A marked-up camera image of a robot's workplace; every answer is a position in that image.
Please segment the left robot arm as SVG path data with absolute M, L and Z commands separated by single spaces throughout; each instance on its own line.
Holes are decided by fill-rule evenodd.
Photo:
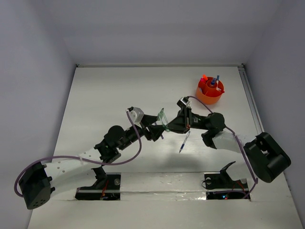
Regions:
M 119 125 L 112 126 L 103 140 L 90 150 L 78 156 L 53 156 L 39 159 L 17 176 L 14 184 L 15 194 L 24 199 L 27 209 L 36 209 L 52 197 L 71 189 L 105 191 L 111 180 L 104 166 L 118 166 L 131 162 L 132 158 L 117 162 L 124 150 L 141 137 L 156 141 L 166 130 L 167 119 L 157 116 L 136 114 L 128 111 L 131 127 L 124 130 Z

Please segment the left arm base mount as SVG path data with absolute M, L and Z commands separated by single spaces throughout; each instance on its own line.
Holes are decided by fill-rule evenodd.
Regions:
M 121 199 L 121 173 L 106 173 L 103 167 L 94 168 L 95 183 L 90 187 L 77 188 L 76 200 L 116 201 Z

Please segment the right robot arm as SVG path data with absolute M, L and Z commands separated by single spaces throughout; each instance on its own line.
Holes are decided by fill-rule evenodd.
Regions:
M 204 144 L 213 149 L 241 153 L 254 183 L 259 180 L 271 183 L 291 165 L 291 159 L 274 138 L 266 132 L 255 137 L 238 135 L 225 124 L 221 113 L 210 112 L 201 116 L 192 112 L 188 97 L 181 98 L 177 116 L 166 123 L 165 130 L 185 134 L 190 129 L 205 130 L 201 135 Z

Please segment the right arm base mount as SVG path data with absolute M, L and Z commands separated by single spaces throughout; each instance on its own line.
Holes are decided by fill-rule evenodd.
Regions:
M 201 186 L 206 190 L 207 200 L 243 199 L 248 193 L 247 181 L 232 180 L 227 169 L 235 163 L 225 165 L 219 172 L 204 173 Z

